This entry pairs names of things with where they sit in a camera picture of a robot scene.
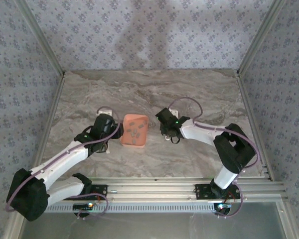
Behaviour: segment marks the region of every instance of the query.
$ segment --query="marble surface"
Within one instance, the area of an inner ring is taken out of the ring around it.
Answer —
[[[110,153],[93,154],[65,176],[80,172],[89,177],[214,177],[221,168],[216,149],[195,140],[179,144],[165,141],[155,117],[174,99],[191,96],[204,109],[200,122],[228,125],[234,122],[253,139],[238,84],[232,70],[80,71],[66,72],[43,161],[64,149],[73,137],[94,123],[101,106],[125,114],[149,117],[146,146],[123,147],[110,140]],[[182,100],[173,106],[181,116],[194,117],[199,108]],[[242,176],[260,176],[259,165]]]

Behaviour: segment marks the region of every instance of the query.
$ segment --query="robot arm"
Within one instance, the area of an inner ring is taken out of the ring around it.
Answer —
[[[177,143],[181,138],[186,138],[195,139],[216,147],[223,164],[220,172],[210,183],[211,191],[216,198],[227,195],[226,189],[255,156],[254,149],[244,139],[219,130],[220,128],[226,128],[246,136],[236,124],[231,123],[228,127],[215,127],[199,122],[194,124],[189,117],[178,119],[167,108],[160,111],[156,117],[160,121],[161,134],[171,138],[177,137]]]
[[[56,202],[72,196],[90,193],[92,182],[82,174],[74,174],[64,181],[56,182],[56,180],[91,154],[105,152],[108,140],[98,143],[90,142],[110,136],[117,127],[118,124],[111,116],[100,114],[93,126],[87,127],[78,134],[74,141],[53,158],[29,171],[25,169],[17,171],[13,177],[6,201],[8,202],[16,189],[19,189],[10,205],[27,220],[33,221],[41,216],[48,206]],[[120,138],[122,134],[123,126],[120,124],[119,130],[111,138]],[[26,180],[28,182],[20,189],[20,185]]]

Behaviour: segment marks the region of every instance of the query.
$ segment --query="blue floral pattern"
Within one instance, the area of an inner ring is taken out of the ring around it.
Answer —
[[[238,68],[272,0],[28,0],[64,70]]]
[[[32,165],[59,79],[14,1],[0,0],[0,238],[10,183]]]
[[[283,7],[244,81],[299,224],[299,0]]]

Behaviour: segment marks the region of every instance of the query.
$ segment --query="orange tray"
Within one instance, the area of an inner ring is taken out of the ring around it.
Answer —
[[[144,115],[125,115],[123,120],[124,133],[120,142],[125,147],[144,148],[148,133],[149,118]]]

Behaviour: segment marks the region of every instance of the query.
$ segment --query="aluminum frame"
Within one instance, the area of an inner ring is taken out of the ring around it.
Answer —
[[[15,4],[19,8],[21,14],[24,17],[24,20],[28,23],[33,35],[35,36],[36,40],[41,46],[42,51],[46,55],[47,59],[51,63],[51,66],[54,70],[60,75],[63,76],[63,70],[58,62],[54,51],[52,50],[51,46],[49,45],[45,35],[39,26],[38,22],[36,21],[31,9],[29,8],[26,0],[14,0]]]
[[[249,45],[249,48],[240,63],[238,68],[239,76],[243,77],[251,65],[255,55],[257,54],[259,48],[261,47],[262,43],[264,42],[268,32],[270,31],[271,27],[274,25],[281,9],[285,5],[286,0],[273,0],[271,6],[269,7],[264,20],[262,21],[253,41]]]
[[[237,77],[238,85],[247,109],[250,125],[262,159],[268,169],[271,180],[274,180],[272,169],[267,161],[267,154],[261,140],[259,129],[255,123],[255,117],[250,108],[243,82]],[[45,150],[52,121],[62,93],[64,78],[59,82],[51,111],[36,154],[33,166],[38,166]],[[209,183],[206,178],[92,178],[94,184],[108,184],[108,199],[114,203],[124,202],[197,202],[193,185]],[[242,188],[244,202],[276,202],[281,222],[288,239],[298,239],[299,229],[295,223],[294,215],[288,202],[285,188],[282,182],[271,181],[265,177],[241,177],[238,184]],[[217,200],[200,200],[201,202],[217,202]],[[25,225],[24,217],[19,213],[12,213],[6,225],[4,239],[17,239],[22,235]]]

